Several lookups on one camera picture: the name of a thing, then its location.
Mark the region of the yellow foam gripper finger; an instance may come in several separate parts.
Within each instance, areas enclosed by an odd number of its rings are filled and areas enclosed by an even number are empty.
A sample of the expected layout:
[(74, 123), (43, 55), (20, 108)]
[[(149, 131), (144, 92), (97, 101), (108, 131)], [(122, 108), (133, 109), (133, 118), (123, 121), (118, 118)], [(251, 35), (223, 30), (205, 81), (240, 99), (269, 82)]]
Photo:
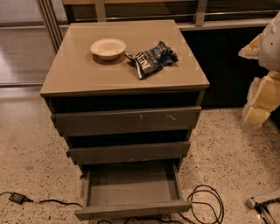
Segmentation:
[(269, 71), (250, 84), (242, 120), (249, 126), (261, 127), (280, 106), (280, 72)]
[(257, 60), (259, 56), (259, 44), (261, 35), (257, 35), (253, 40), (251, 40), (246, 46), (244, 46), (238, 55), (242, 58), (248, 60)]

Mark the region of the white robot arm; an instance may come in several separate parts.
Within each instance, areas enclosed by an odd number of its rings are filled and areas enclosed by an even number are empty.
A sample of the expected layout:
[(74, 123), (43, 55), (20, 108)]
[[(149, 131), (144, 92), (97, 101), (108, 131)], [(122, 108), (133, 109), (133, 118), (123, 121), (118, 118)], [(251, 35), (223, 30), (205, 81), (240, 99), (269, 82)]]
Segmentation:
[(258, 60), (259, 66), (269, 71), (263, 78), (253, 79), (242, 111), (248, 126), (261, 127), (280, 106), (280, 12), (238, 55)]

